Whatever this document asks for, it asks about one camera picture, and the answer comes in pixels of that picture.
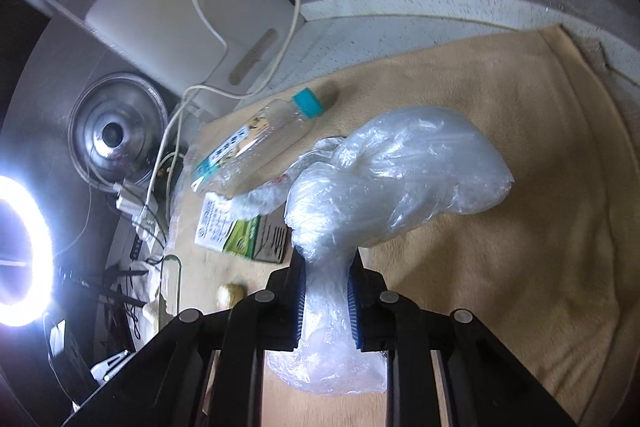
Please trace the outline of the green white milk carton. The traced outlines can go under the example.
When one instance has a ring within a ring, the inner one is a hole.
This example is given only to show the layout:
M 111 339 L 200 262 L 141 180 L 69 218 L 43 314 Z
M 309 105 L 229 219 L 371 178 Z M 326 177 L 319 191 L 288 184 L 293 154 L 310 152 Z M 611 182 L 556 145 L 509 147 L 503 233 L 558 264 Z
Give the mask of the green white milk carton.
M 280 265 L 291 252 L 284 206 L 248 220 L 232 218 L 231 202 L 207 193 L 195 228 L 194 244 L 219 254 Z

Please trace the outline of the clear plastic bag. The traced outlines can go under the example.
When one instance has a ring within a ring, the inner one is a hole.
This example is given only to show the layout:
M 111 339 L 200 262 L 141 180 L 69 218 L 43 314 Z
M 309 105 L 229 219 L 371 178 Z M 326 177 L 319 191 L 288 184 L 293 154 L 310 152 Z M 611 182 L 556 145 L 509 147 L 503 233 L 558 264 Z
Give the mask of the clear plastic bag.
M 352 132 L 288 191 L 284 221 L 306 261 L 303 332 L 293 351 L 269 352 L 269 368 L 315 395 L 385 391 L 384 355 L 352 339 L 347 279 L 356 251 L 445 213 L 484 212 L 513 182 L 484 133 L 449 108 L 395 109 Z

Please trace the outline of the clear plastic bottle teal cap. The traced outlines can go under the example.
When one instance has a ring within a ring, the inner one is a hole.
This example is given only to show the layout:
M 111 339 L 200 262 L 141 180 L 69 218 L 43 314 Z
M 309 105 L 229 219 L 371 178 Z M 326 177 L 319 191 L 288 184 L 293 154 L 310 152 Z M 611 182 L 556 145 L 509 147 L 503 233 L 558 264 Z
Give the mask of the clear plastic bottle teal cap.
M 226 196 L 236 193 L 260 168 L 302 139 L 323 113 L 322 103 L 309 88 L 288 100 L 275 98 L 195 166 L 191 190 Z

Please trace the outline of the white power strip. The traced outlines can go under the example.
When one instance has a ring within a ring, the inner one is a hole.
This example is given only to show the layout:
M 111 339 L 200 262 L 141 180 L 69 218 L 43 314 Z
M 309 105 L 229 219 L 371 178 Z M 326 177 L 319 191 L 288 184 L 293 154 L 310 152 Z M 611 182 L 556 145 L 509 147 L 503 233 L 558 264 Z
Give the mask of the white power strip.
M 146 200 L 144 187 L 126 181 L 116 183 L 115 187 L 116 208 L 129 219 L 137 236 L 149 251 L 144 261 L 157 267 L 164 261 L 167 230 L 158 214 L 155 198 Z

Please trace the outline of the tan towel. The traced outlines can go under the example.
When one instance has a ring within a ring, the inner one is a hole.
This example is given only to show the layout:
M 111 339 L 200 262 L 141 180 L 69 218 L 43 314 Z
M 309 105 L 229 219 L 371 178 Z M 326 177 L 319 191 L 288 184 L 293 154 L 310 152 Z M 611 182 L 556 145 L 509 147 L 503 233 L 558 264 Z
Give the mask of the tan towel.
M 355 346 L 357 253 L 391 291 L 469 310 L 582 426 L 639 362 L 638 138 L 600 44 L 553 26 L 461 40 L 311 83 L 323 114 L 221 187 L 280 208 L 307 262 L 302 338 L 267 358 L 267 426 L 378 426 L 383 349 Z

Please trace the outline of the steel pot lid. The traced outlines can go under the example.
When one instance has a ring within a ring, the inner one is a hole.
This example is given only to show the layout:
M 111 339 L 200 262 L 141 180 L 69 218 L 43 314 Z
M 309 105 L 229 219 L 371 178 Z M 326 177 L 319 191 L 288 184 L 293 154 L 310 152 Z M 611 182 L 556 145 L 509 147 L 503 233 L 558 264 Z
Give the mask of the steel pot lid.
M 103 192 L 124 181 L 144 183 L 167 124 L 165 103 L 148 80 L 114 72 L 75 103 L 67 128 L 70 159 L 79 176 Z

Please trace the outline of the white cutting board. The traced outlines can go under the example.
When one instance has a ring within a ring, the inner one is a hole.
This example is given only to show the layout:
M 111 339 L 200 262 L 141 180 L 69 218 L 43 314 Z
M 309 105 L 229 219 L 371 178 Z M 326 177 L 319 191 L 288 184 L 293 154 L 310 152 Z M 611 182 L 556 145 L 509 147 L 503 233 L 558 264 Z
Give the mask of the white cutting board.
M 290 0 L 96 0 L 85 21 L 176 95 L 198 84 L 190 109 L 204 121 L 232 112 L 303 23 Z

